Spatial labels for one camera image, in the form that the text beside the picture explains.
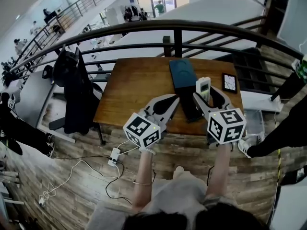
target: white cable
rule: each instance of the white cable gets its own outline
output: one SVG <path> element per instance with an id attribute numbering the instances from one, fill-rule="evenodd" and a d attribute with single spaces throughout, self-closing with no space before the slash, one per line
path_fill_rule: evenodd
<path id="1" fill-rule="evenodd" d="M 125 154 L 125 153 L 127 153 L 127 152 L 133 151 L 133 150 L 135 150 L 135 149 L 137 149 L 137 148 L 139 148 L 139 147 L 135 147 L 134 149 L 131 149 L 131 150 L 126 151 L 126 152 L 123 152 L 123 153 L 120 153 L 119 155 L 122 155 L 122 154 Z"/>
<path id="2" fill-rule="evenodd" d="M 128 141 L 130 141 L 130 140 L 126 140 L 125 142 L 119 144 L 118 147 L 117 147 L 117 149 L 118 149 L 122 144 L 125 144 L 125 143 L 127 143 Z"/>
<path id="3" fill-rule="evenodd" d="M 302 48 L 301 48 L 301 46 L 303 46 L 306 42 L 307 42 L 307 38 L 305 39 L 305 41 L 304 41 L 302 44 L 300 44 L 300 45 L 298 46 L 299 52 L 302 53 Z"/>
<path id="4" fill-rule="evenodd" d="M 56 189 L 58 189 L 59 187 L 63 186 L 63 185 L 71 178 L 72 171 L 73 171 L 74 167 L 76 167 L 80 162 L 84 162 L 88 167 L 90 167 L 93 171 L 96 171 L 97 173 L 99 173 L 99 174 L 100 174 L 102 177 L 104 177 L 104 178 L 116 178 L 116 179 L 118 179 L 118 178 L 120 177 L 119 168 L 118 168 L 117 165 L 115 165 L 115 166 L 117 167 L 118 177 L 114 177 L 114 176 L 104 176 L 104 175 L 102 175 L 99 171 L 93 169 L 87 162 L 85 162 L 84 160 L 80 160 L 80 161 L 78 161 L 78 162 L 71 168 L 71 173 L 70 173 L 68 179 L 67 179 L 65 182 L 63 182 L 62 184 L 60 184 L 60 185 L 57 186 L 57 187 L 54 187 L 54 185 L 53 185 L 51 182 L 48 183 L 47 191 L 44 191 L 43 194 L 39 196 L 39 201 L 40 201 L 41 198 L 44 199 L 44 203 L 42 204 L 43 207 L 45 206 L 45 202 L 46 202 L 48 199 L 50 199 L 51 197 L 54 197 L 55 195 L 57 195 Z"/>

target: wooden table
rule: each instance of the wooden table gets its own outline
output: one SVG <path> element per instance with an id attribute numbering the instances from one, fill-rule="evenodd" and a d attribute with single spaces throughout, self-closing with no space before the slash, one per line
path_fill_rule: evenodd
<path id="1" fill-rule="evenodd" d="M 174 86 L 169 71 L 169 61 L 173 57 L 146 57 L 118 59 L 105 91 L 100 100 L 95 122 L 123 127 L 133 112 L 138 113 L 154 97 L 173 94 Z M 236 75 L 232 63 L 189 59 L 197 78 L 210 77 L 211 85 L 222 89 L 222 73 Z M 235 108 L 243 111 L 240 88 L 238 93 L 225 92 Z M 203 118 L 187 123 L 179 105 L 175 116 L 167 123 L 168 133 L 185 135 L 205 135 Z"/>

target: power strip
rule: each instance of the power strip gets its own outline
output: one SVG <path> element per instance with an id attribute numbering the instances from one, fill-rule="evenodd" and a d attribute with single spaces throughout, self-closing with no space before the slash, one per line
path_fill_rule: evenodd
<path id="1" fill-rule="evenodd" d="M 117 148 L 113 148 L 113 151 L 111 153 L 111 156 L 110 158 L 112 160 L 109 160 L 108 161 L 108 165 L 112 166 L 112 167 L 115 167 L 116 165 L 116 161 L 118 160 L 118 157 L 119 157 L 119 154 L 120 154 L 120 150 L 117 149 Z"/>

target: human arm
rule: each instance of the human arm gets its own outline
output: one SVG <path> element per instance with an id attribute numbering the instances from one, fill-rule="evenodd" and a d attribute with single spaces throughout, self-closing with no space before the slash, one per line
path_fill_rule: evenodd
<path id="1" fill-rule="evenodd" d="M 219 145 L 206 197 L 224 196 L 227 189 L 231 144 Z"/>
<path id="2" fill-rule="evenodd" d="M 136 177 L 136 182 L 133 192 L 132 209 L 141 211 L 152 199 L 152 160 L 153 154 L 151 152 L 142 151 L 139 170 Z"/>

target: white remote control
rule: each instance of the white remote control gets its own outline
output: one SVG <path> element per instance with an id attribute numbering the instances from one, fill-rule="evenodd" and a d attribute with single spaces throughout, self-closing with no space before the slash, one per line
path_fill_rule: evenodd
<path id="1" fill-rule="evenodd" d="M 196 81 L 196 92 L 209 103 L 210 100 L 210 85 L 211 79 L 209 77 L 200 78 Z"/>

